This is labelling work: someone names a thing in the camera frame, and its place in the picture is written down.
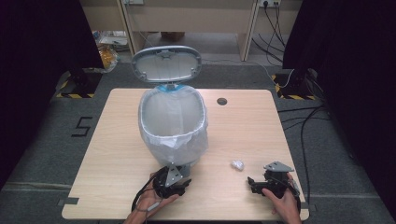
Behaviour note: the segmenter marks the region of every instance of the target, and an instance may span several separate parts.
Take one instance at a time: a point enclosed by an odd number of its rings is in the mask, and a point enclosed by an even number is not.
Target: wooden table
[[[137,108],[143,89],[115,89],[79,168],[63,217],[124,219],[149,174],[161,168],[140,137]],[[271,92],[198,90],[205,100],[209,149],[191,168],[187,192],[152,219],[274,220],[272,203],[250,191],[247,177],[265,181],[263,166],[282,161],[294,168]],[[218,105],[226,98],[227,105]],[[237,171],[232,160],[241,160]],[[298,176],[292,173],[300,186]],[[302,220],[308,210],[301,212]]]

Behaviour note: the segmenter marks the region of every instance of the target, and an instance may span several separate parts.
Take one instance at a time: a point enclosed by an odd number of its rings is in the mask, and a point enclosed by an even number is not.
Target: human hand
[[[152,181],[146,187],[144,193],[140,196],[137,202],[136,209],[127,217],[124,224],[141,224],[147,218],[154,216],[161,208],[169,203],[172,203],[179,197],[174,194],[167,199],[163,199],[157,195],[155,189],[152,187]]]
[[[273,214],[278,213],[282,219],[289,223],[301,223],[300,214],[297,209],[297,201],[289,189],[286,189],[285,194],[281,199],[277,198],[275,194],[269,189],[262,189],[262,193],[272,201],[274,204]]]

